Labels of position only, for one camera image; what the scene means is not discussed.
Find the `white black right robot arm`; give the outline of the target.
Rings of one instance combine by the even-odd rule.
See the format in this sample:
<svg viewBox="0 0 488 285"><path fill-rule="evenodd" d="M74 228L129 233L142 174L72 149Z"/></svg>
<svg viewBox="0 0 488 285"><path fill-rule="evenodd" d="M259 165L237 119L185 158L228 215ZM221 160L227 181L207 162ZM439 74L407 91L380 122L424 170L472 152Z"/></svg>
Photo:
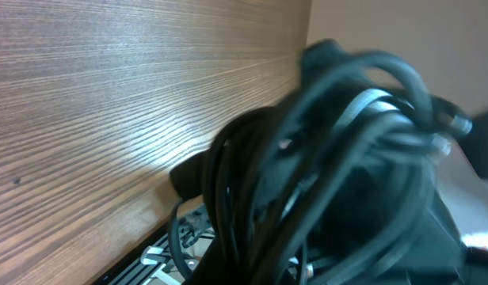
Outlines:
<svg viewBox="0 0 488 285"><path fill-rule="evenodd" d="M475 173L488 179L488 110L471 119L471 131L459 145Z"/></svg>

